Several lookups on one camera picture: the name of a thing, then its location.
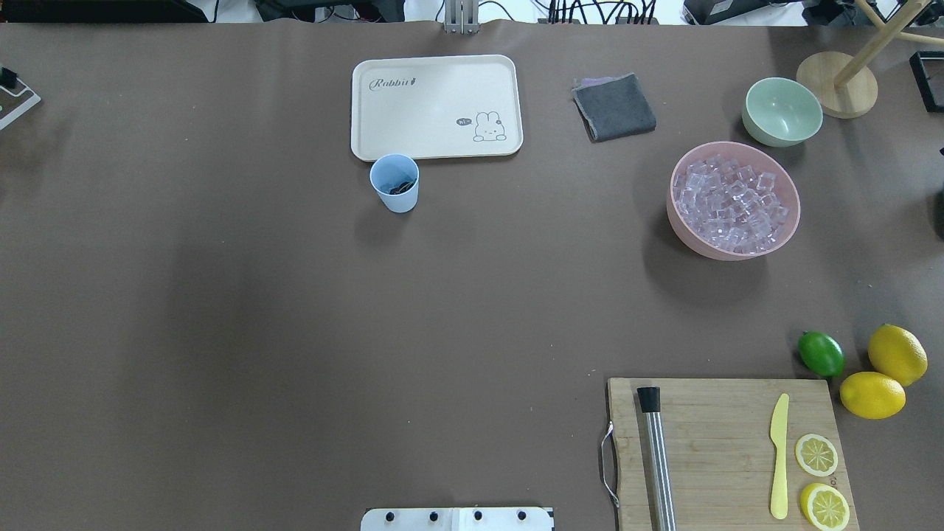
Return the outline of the dark red cherry pair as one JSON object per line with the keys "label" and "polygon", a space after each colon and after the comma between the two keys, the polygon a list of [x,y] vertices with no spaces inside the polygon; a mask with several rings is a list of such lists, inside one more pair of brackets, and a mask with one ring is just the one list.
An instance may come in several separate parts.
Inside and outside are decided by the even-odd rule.
{"label": "dark red cherry pair", "polygon": [[389,195],[402,195],[405,192],[408,192],[414,188],[416,184],[415,179],[410,179],[410,181],[402,181],[401,184],[397,186],[392,186],[391,190],[388,192]]}

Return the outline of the light blue plastic cup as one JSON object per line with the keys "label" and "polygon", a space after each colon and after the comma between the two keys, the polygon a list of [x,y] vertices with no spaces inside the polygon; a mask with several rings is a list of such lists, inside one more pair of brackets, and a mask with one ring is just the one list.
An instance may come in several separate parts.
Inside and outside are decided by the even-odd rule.
{"label": "light blue plastic cup", "polygon": [[[410,179],[416,181],[412,190],[402,195],[388,194],[392,186],[397,186],[402,181],[410,181]],[[395,214],[405,214],[414,209],[419,193],[420,171],[412,158],[398,153],[381,156],[370,168],[369,181],[390,211]]]}

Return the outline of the cream rabbit tray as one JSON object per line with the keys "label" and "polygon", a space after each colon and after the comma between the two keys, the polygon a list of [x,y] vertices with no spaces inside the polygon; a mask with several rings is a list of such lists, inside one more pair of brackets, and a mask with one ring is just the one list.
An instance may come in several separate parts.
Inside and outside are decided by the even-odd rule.
{"label": "cream rabbit tray", "polygon": [[509,156],[523,145],[516,65],[506,56],[366,60],[351,87],[358,160]]}

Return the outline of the grey folded cloth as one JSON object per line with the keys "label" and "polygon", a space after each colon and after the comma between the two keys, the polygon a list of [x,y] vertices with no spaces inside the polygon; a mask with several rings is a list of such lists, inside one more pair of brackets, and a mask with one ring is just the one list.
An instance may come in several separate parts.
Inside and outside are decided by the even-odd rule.
{"label": "grey folded cloth", "polygon": [[593,142],[648,133],[657,126],[634,72],[576,80],[571,95]]}

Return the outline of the steel muddler black tip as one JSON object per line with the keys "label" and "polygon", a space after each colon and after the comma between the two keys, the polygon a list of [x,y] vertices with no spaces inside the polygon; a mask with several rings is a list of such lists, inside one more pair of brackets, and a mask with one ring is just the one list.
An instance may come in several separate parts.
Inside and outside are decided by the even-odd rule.
{"label": "steel muddler black tip", "polygon": [[657,530],[678,530],[668,463],[661,407],[661,389],[642,386],[637,389],[639,405],[646,423],[648,461],[652,483],[652,503]]}

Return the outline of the wooden cutting board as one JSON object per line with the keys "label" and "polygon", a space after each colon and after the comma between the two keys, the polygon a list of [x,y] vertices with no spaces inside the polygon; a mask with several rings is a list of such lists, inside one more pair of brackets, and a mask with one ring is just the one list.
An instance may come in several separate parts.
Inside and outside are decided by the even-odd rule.
{"label": "wooden cutting board", "polygon": [[[637,389],[660,389],[672,502],[681,530],[809,530],[802,489],[816,477],[799,467],[795,445],[819,434],[837,451],[837,468],[822,483],[853,503],[828,384],[805,379],[611,378],[608,409],[616,451],[618,528],[655,528],[655,491],[646,420]],[[781,395],[788,410],[788,516],[769,511],[775,447],[770,420]]]}

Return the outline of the mint green bowl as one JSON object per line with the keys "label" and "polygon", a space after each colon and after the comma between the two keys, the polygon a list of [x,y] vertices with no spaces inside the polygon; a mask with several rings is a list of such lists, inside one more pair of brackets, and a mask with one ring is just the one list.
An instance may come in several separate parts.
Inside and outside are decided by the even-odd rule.
{"label": "mint green bowl", "polygon": [[748,134],[763,145],[786,148],[816,135],[823,110],[816,95],[783,77],[758,80],[746,91],[741,120]]}

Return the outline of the green lime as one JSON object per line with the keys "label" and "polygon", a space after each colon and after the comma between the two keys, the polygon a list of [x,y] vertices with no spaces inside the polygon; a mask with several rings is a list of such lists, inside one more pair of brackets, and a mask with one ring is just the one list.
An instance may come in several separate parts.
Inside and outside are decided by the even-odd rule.
{"label": "green lime", "polygon": [[840,376],[845,371],[846,356],[832,336],[819,330],[806,330],[798,339],[799,359],[807,369],[823,378]]}

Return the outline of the yellow plastic knife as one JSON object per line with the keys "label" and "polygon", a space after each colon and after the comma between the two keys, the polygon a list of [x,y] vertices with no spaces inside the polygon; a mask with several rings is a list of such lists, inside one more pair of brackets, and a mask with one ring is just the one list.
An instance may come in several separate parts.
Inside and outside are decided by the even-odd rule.
{"label": "yellow plastic knife", "polygon": [[788,517],[788,410],[790,397],[782,393],[775,403],[769,424],[769,438],[774,447],[774,468],[770,484],[769,512],[775,520]]}

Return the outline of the lemon slice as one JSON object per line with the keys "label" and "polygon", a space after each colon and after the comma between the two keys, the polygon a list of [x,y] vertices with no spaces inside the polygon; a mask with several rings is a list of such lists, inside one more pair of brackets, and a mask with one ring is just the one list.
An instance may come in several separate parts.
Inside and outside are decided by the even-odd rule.
{"label": "lemon slice", "polygon": [[805,486],[800,491],[799,505],[816,530],[845,530],[852,518],[852,507],[845,496],[823,483]]}
{"label": "lemon slice", "polygon": [[799,467],[815,477],[829,477],[839,468],[837,447],[821,434],[803,434],[795,443],[794,454]]}

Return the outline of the wooden mug tree stand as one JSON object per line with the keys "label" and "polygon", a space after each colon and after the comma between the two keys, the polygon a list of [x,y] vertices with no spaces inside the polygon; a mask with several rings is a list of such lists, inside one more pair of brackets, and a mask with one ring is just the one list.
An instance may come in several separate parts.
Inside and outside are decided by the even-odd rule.
{"label": "wooden mug tree stand", "polygon": [[869,70],[873,60],[890,41],[901,39],[918,43],[942,45],[934,38],[906,31],[930,1],[907,1],[888,21],[871,9],[867,1],[856,1],[877,32],[855,55],[826,51],[813,54],[799,65],[796,81],[807,88],[819,101],[824,114],[839,119],[862,117],[876,104],[878,82]]}

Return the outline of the yellow lemon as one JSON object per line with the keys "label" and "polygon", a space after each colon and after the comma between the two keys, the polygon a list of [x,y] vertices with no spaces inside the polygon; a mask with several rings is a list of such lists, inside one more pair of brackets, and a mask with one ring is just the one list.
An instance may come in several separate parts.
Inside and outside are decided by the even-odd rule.
{"label": "yellow lemon", "polygon": [[856,416],[882,420],[900,413],[906,406],[906,391],[899,382],[876,371],[859,371],[839,387],[840,401]]}
{"label": "yellow lemon", "polygon": [[867,354],[873,369],[910,386],[922,378],[929,360],[923,344],[910,330],[883,324],[870,336]]}

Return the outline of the aluminium frame post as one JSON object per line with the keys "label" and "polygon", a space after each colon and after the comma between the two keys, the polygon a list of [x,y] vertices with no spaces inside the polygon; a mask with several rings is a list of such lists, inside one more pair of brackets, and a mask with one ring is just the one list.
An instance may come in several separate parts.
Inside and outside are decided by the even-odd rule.
{"label": "aluminium frame post", "polygon": [[472,35],[479,32],[479,1],[445,0],[444,30],[446,34]]}

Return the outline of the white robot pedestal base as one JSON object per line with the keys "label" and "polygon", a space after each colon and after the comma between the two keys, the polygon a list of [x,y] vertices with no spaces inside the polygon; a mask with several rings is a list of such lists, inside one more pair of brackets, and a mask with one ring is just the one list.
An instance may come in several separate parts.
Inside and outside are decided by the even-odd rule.
{"label": "white robot pedestal base", "polygon": [[552,508],[421,507],[373,508],[361,530],[554,530]]}

